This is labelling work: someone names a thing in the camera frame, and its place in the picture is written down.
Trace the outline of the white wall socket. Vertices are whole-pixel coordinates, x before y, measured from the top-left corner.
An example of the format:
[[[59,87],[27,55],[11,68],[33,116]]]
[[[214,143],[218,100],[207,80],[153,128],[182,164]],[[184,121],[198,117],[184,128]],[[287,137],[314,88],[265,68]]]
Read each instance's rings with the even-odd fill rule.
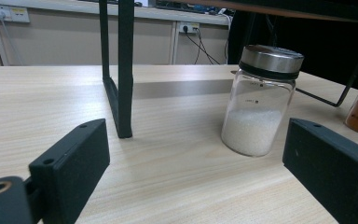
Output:
[[[29,23],[28,10],[26,7],[8,7],[0,5],[0,21]]]
[[[179,32],[182,34],[195,34],[200,28],[200,25],[196,22],[184,22],[179,24]]]

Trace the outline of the dark curtain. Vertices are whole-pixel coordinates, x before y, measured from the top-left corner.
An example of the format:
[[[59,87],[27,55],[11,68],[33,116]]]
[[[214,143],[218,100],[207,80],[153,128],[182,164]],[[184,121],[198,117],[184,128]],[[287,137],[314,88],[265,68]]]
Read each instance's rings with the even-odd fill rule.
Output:
[[[358,64],[358,22],[286,18],[236,11],[227,41],[227,62],[237,64],[247,44],[277,46],[304,56],[301,70],[347,84]],[[358,75],[353,82],[358,89]]]

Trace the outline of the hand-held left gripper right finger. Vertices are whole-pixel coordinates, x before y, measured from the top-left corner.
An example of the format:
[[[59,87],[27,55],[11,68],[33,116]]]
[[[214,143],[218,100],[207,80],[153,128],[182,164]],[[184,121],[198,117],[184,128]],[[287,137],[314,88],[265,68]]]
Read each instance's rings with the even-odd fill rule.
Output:
[[[339,224],[358,224],[358,144],[291,118],[282,162]]]

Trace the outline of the black two-tier metal rack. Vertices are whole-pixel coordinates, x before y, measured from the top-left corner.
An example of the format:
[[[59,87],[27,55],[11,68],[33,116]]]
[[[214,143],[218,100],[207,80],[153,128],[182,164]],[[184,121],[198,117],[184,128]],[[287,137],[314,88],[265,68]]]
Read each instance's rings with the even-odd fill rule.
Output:
[[[358,4],[342,0],[176,0],[206,6],[226,7],[252,13],[326,21],[358,22]],[[133,93],[133,23],[134,3],[118,1],[118,82],[109,71],[109,32],[107,0],[99,0],[103,84],[111,106],[117,135],[132,137],[131,106]],[[358,74],[358,64],[339,99],[331,106],[342,104]]]

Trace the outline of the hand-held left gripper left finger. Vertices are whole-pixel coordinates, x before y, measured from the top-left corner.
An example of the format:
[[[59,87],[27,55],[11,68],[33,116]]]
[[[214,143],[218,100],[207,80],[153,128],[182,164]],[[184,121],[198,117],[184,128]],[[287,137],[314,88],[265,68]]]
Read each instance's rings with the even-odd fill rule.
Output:
[[[106,123],[80,124],[29,165],[44,224],[74,224],[110,163]]]

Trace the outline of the glass jar of white granules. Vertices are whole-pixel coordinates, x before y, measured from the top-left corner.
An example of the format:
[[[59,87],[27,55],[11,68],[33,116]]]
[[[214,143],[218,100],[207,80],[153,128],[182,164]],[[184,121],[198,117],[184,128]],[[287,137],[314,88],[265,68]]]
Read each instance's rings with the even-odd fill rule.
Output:
[[[264,45],[243,48],[224,124],[222,142],[245,156],[270,152],[296,89],[304,56]]]

